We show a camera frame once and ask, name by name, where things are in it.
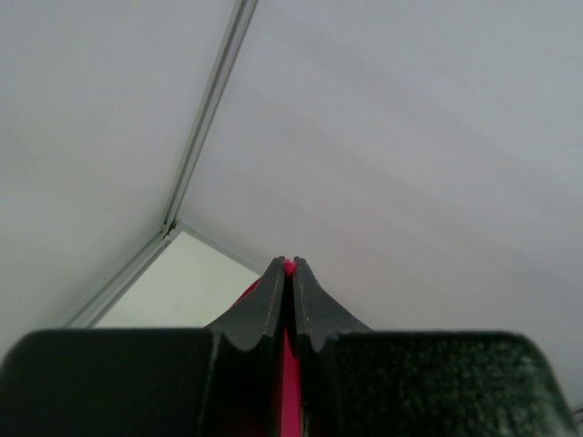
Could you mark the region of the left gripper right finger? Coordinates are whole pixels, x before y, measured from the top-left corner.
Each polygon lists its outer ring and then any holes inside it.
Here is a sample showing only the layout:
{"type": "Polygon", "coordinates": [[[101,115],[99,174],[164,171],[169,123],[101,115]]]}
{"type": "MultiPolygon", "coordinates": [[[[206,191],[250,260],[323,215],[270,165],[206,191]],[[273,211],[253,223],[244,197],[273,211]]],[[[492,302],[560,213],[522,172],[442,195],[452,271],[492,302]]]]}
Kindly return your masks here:
{"type": "Polygon", "coordinates": [[[505,331],[373,330],[291,277],[305,436],[575,436],[554,372],[505,331]]]}

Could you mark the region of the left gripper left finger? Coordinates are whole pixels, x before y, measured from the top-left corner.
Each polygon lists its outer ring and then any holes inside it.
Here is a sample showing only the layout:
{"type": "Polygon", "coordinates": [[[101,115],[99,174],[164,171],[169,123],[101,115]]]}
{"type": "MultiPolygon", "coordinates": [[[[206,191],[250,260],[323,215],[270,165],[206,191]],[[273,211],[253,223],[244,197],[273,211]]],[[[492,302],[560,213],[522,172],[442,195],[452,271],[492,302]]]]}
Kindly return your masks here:
{"type": "Polygon", "coordinates": [[[25,335],[1,365],[4,436],[275,436],[284,258],[202,328],[25,335]]]}

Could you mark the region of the pink t shirt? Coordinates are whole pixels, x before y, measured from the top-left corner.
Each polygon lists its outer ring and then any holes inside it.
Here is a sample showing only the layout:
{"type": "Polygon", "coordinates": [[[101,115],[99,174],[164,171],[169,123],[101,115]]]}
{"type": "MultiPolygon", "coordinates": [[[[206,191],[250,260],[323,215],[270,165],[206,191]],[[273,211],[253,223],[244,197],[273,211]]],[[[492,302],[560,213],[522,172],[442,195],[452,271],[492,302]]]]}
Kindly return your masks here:
{"type": "Polygon", "coordinates": [[[301,434],[294,269],[284,257],[273,259],[217,320],[237,353],[227,396],[230,436],[301,434]]]}

